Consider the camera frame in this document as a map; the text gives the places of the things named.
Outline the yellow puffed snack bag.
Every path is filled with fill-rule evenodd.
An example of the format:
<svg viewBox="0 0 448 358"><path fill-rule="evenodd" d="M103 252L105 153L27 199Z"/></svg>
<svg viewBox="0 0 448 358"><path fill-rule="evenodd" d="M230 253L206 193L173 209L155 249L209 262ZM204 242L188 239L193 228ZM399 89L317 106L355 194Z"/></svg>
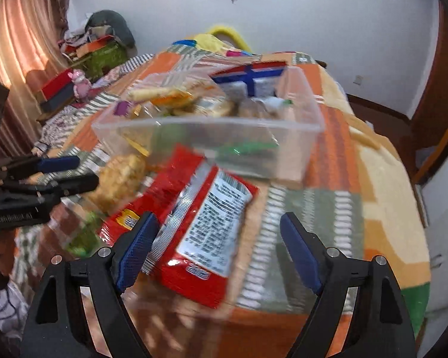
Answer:
<svg viewBox="0 0 448 358"><path fill-rule="evenodd" d="M99 186L86 198L110 215L135 196L145 173L145 157L141 154L116 155L99 171Z"/></svg>

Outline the green pea snack bag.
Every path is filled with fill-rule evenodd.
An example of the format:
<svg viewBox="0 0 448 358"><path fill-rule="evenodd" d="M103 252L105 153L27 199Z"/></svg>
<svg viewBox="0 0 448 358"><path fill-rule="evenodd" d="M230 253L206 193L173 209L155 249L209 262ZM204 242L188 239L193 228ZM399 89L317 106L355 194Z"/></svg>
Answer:
<svg viewBox="0 0 448 358"><path fill-rule="evenodd" d="M81 223L78 230L73 234L72 239L65 246L65 250L77 259L90 257L102 246L102 240L99 237L99 230L102 224L101 214L89 212L85 221Z"/></svg>

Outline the red snack packet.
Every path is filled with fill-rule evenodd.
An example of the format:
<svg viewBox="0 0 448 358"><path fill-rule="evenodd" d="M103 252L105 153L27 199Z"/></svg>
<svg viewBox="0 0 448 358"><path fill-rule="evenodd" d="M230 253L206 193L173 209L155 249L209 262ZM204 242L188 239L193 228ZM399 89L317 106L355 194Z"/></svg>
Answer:
<svg viewBox="0 0 448 358"><path fill-rule="evenodd" d="M99 231L112 245L151 212L160 230L142 265L176 293L217 308L237 247L246 207L258 188L185 146L175 150L142 196L111 215Z"/></svg>

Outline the red gift box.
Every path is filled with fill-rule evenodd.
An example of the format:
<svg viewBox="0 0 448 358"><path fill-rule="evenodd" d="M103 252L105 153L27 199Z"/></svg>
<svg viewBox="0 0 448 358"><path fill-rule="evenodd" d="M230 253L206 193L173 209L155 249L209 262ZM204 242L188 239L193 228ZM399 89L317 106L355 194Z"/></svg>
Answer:
<svg viewBox="0 0 448 358"><path fill-rule="evenodd" d="M71 68L60 72L40 89L37 98L42 113L57 111L74 97L72 72Z"/></svg>

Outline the pink plush toy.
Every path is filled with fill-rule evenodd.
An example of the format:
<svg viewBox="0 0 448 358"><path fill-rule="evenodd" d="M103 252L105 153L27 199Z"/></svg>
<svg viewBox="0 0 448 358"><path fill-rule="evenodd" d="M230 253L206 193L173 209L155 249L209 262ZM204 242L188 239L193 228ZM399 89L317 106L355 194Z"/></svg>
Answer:
<svg viewBox="0 0 448 358"><path fill-rule="evenodd" d="M83 70L74 69L68 72L68 77L73 83L73 93L75 98L80 101L87 99L88 94L91 91L92 84L85 76L85 72Z"/></svg>

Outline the green storage bag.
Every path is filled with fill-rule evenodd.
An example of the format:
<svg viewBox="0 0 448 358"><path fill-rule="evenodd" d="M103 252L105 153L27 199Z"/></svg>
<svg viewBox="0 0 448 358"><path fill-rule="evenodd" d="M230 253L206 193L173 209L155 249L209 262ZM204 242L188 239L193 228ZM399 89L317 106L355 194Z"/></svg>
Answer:
<svg viewBox="0 0 448 358"><path fill-rule="evenodd" d="M96 82L127 60L128 53L124 46L116 41L111 41L102 48L78 59L71 67L84 71L88 80Z"/></svg>

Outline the patchwork bed quilt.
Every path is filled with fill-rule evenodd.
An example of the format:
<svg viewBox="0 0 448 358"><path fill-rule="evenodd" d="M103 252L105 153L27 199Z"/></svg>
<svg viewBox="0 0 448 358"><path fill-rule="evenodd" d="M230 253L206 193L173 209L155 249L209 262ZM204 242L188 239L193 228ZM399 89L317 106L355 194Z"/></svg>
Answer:
<svg viewBox="0 0 448 358"><path fill-rule="evenodd" d="M134 285L121 298L149 357L288 357L316 295L301 282L282 239L280 219L287 212L293 212L324 246L335 247L349 258L370 261L383 255L400 286L415 338L429 298L430 268L408 174L389 140L355 116L337 84L311 58L296 53L224 57L174 45L130 74L124 86L108 89L107 107L86 118L85 126L63 146L63 153L78 154L82 171L98 173L112 157L127 155L110 154L92 125L119 96L150 74L194 68L220 71L259 61L284 61L303 71L324 117L324 131L315 139L298 183L237 175L222 168L254 184L258 193L246 207L225 296L217 308L166 288L141 267ZM151 166L145 157L146 173L139 191L112 214L104 214L103 224L142 196L168 161ZM34 262L27 271L32 300L50 263L82 260L65 250L82 223L74 215L79 207L98 210L81 196L59 204L52 210L51 222L38 228ZM338 357L343 347L356 294L356 288L348 289L327 357ZM112 357L90 289L83 287L81 295L99 357Z"/></svg>

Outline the orange window curtain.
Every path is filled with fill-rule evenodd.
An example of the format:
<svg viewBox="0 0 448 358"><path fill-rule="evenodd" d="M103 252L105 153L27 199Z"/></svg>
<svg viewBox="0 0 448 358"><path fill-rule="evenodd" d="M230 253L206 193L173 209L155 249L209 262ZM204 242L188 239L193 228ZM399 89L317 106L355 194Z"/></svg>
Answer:
<svg viewBox="0 0 448 358"><path fill-rule="evenodd" d="M41 135L36 94L67 63L58 42L69 0L0 0L0 83L9 89L0 158L29 153Z"/></svg>

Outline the clear plastic storage box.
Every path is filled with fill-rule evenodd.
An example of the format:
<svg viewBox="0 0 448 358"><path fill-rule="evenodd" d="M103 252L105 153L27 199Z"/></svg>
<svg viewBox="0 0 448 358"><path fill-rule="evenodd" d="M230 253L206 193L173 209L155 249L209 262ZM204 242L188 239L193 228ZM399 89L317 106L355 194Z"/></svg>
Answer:
<svg viewBox="0 0 448 358"><path fill-rule="evenodd" d="M225 87L211 68L150 74L93 122L110 154L141 153L163 165L185 146L237 175L298 183L324 117L299 67L287 66L275 94L248 97Z"/></svg>

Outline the blue white snack box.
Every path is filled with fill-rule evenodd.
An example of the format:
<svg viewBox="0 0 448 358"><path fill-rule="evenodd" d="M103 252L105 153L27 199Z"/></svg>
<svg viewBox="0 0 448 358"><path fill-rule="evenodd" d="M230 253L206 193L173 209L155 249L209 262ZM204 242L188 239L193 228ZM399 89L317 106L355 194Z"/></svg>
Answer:
<svg viewBox="0 0 448 358"><path fill-rule="evenodd" d="M248 97L266 97L275 94L275 87L286 67L284 61L259 61L220 70L210 77L223 89L242 83Z"/></svg>

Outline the yellow foam tube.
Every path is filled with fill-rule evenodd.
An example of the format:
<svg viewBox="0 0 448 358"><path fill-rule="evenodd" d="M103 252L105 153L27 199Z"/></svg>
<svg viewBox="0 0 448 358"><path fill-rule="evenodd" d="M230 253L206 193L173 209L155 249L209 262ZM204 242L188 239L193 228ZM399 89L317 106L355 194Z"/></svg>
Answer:
<svg viewBox="0 0 448 358"><path fill-rule="evenodd" d="M223 24L216 24L207 30L207 33L213 36L222 35L231 40L231 43L242 51L251 52L251 48L242 38L242 36L233 28Z"/></svg>

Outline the wall power socket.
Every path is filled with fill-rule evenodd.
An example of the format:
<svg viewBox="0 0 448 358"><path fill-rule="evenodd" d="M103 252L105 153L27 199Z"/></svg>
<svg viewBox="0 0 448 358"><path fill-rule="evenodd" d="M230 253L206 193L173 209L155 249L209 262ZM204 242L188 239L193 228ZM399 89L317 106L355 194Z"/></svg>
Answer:
<svg viewBox="0 0 448 358"><path fill-rule="evenodd" d="M363 77L361 75L356 75L354 79L354 84L360 86L363 83Z"/></svg>

